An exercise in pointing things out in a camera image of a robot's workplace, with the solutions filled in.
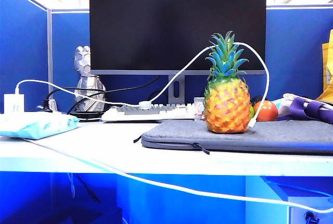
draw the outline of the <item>pineapple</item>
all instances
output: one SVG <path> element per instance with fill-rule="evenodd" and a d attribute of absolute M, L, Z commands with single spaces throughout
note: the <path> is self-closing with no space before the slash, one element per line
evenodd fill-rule
<path fill-rule="evenodd" d="M 243 49 L 237 50 L 231 33 L 225 38 L 213 34 L 216 44 L 211 42 L 214 47 L 206 58 L 212 67 L 204 91 L 204 116 L 208 129 L 215 133 L 245 132 L 251 118 L 248 87 L 237 77 L 238 67 L 248 60 L 238 59 Z"/>

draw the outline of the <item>black monitor screen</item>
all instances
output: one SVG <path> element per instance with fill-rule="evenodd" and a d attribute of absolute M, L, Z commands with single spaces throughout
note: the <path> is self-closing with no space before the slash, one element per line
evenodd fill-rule
<path fill-rule="evenodd" d="M 266 0 L 90 0 L 91 68 L 97 74 L 172 74 L 203 48 L 211 35 L 235 33 L 264 59 Z M 262 70 L 254 54 L 241 70 Z M 208 73 L 202 54 L 187 70 Z"/>

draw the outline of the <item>wet wipes package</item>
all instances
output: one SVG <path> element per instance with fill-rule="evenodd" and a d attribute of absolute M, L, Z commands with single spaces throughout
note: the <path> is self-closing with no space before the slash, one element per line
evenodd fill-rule
<path fill-rule="evenodd" d="M 76 128 L 75 116 L 59 112 L 0 114 L 0 135 L 38 140 Z"/>

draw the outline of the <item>monitor stand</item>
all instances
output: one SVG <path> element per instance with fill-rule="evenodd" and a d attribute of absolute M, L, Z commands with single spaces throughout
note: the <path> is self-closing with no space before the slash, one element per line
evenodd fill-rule
<path fill-rule="evenodd" d="M 169 104 L 185 104 L 185 75 L 180 74 L 169 86 Z"/>

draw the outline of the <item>keyboard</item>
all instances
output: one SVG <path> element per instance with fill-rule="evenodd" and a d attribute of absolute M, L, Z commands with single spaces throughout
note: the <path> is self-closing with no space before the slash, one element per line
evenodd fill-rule
<path fill-rule="evenodd" d="M 194 104 L 155 104 L 151 109 L 131 106 L 111 107 L 101 119 L 102 121 L 194 119 Z"/>

